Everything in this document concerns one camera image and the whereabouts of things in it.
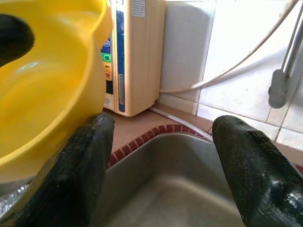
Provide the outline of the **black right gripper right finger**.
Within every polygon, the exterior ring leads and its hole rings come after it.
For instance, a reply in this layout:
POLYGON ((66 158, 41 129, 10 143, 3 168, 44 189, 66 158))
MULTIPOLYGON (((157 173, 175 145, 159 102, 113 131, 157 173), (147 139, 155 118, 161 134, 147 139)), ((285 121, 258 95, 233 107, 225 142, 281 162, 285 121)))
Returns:
POLYGON ((213 141, 241 219, 247 227, 301 227, 303 176, 262 131, 223 115, 213 141))

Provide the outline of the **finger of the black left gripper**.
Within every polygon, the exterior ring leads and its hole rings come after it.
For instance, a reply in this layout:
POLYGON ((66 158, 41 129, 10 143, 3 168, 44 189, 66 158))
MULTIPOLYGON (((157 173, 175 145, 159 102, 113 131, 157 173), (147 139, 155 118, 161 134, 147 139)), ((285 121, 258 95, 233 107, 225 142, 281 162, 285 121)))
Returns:
POLYGON ((0 15, 0 65, 4 66, 27 54, 35 36, 29 25, 13 15, 0 15))

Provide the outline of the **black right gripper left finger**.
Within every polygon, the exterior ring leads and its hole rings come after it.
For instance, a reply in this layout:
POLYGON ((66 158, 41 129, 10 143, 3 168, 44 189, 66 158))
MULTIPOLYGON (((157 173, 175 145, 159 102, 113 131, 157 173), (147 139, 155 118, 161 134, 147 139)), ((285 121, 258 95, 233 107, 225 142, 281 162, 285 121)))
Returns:
POLYGON ((39 170, 1 217, 3 227, 87 227, 98 205, 110 160, 115 121, 94 114, 39 170))

